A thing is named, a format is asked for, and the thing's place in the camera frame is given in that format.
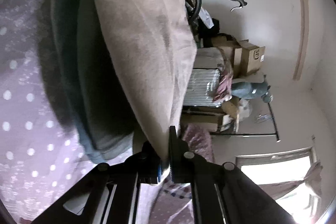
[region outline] window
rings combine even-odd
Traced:
[[[302,180],[315,162],[312,148],[264,155],[239,156],[236,165],[255,184]],[[316,214],[318,198],[301,184],[276,200],[299,224],[310,224]]]

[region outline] bicycle tire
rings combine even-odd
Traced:
[[[189,24],[194,22],[197,19],[198,14],[200,13],[201,7],[202,7],[202,0],[195,0],[195,7],[193,11],[190,14],[188,14]]]

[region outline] black metal frame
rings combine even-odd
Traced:
[[[293,156],[281,158],[282,155],[288,155],[288,154],[293,154]],[[241,159],[241,158],[257,159],[257,158],[265,158],[267,156],[271,157],[271,156],[274,156],[274,155],[280,155],[280,159],[274,160],[274,159],[269,158],[265,161],[258,162],[257,165],[269,164],[269,163],[273,163],[273,162],[283,162],[283,161],[287,161],[287,160],[294,160],[294,159],[299,159],[299,158],[306,157],[306,156],[309,156],[309,158],[310,158],[310,165],[312,165],[315,161],[317,161],[317,160],[314,159],[313,147],[308,147],[308,148],[298,149],[298,150],[295,150],[295,151],[280,152],[280,153],[269,153],[267,155],[237,156],[235,164],[239,169],[241,169],[242,164],[239,163],[239,159]],[[318,197],[312,196],[311,194],[309,195],[309,203],[308,203],[306,208],[311,207],[311,215],[312,215],[312,212],[313,212],[313,209],[314,209],[314,202],[318,202],[318,201],[319,201]]]
[[[190,152],[175,127],[169,132],[169,160],[172,181],[191,184],[195,224],[295,223],[233,163],[213,164]],[[98,164],[32,224],[134,224],[140,184],[160,180],[160,159],[146,142],[122,164]]]
[[[217,131],[217,132],[212,132],[210,133],[211,135],[214,136],[236,136],[236,137],[267,137],[267,136],[275,136],[277,142],[281,141],[280,137],[279,137],[279,132],[278,132],[278,126],[277,123],[275,122],[275,117],[274,117],[274,113],[272,110],[272,107],[270,105],[270,103],[267,104],[268,105],[268,109],[269,112],[271,114],[272,117],[272,122],[273,122],[273,126],[274,126],[274,133],[259,133],[259,134],[251,134],[251,133],[240,133],[240,134],[236,134],[236,133],[225,133],[222,131]]]

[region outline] curtain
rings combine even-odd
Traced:
[[[320,173],[322,168],[323,166],[321,165],[321,162],[317,161],[311,165],[303,180],[260,184],[259,187],[271,198],[277,200],[304,183],[316,196],[321,197],[322,191]]]

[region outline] window frame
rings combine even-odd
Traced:
[[[235,164],[239,169],[241,169],[241,167],[244,165],[271,164],[276,162],[295,160],[306,156],[309,156],[310,158],[310,166],[317,161],[315,148],[313,146],[285,152],[236,156]],[[317,213],[320,205],[319,200],[320,199],[318,197],[311,194],[309,195],[309,204],[307,208],[311,207],[311,217],[314,217]]]

